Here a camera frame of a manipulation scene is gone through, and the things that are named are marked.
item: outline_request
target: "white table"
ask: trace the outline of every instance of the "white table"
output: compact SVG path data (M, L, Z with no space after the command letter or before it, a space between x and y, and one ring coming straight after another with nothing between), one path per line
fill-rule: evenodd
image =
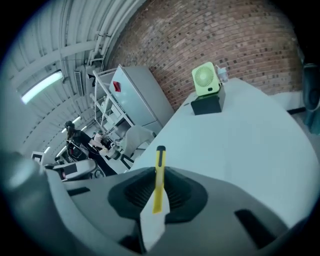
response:
M155 166L164 145L166 166L235 184L292 227L318 197L316 153L295 120L260 90L234 78L225 93L222 113L197 116L190 94L130 171Z

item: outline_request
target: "white refrigerator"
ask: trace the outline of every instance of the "white refrigerator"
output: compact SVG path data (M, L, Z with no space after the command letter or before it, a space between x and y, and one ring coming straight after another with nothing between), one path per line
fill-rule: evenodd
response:
M113 82L119 83L121 91L116 91ZM119 66L109 90L135 125L156 134L174 114L164 92L146 66Z

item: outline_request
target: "small desk fan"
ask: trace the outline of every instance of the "small desk fan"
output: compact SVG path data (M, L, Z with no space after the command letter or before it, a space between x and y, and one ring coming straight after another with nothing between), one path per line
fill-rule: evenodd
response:
M195 91L198 96L214 94L220 89L220 81L211 62L202 64L192 70Z

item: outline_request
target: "black box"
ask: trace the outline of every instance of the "black box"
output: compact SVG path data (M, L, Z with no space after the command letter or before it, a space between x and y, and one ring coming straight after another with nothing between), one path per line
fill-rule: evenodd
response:
M223 86L216 93L199 96L191 102L191 107L194 114L203 115L211 113L220 113L224 107L226 98L225 89Z

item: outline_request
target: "red brick wall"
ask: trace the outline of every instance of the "red brick wall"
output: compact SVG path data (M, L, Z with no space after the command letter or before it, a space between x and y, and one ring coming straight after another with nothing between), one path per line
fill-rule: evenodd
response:
M213 62L272 95L301 89L293 28L267 0L148 0L118 39L109 68L146 65L176 110L192 69Z

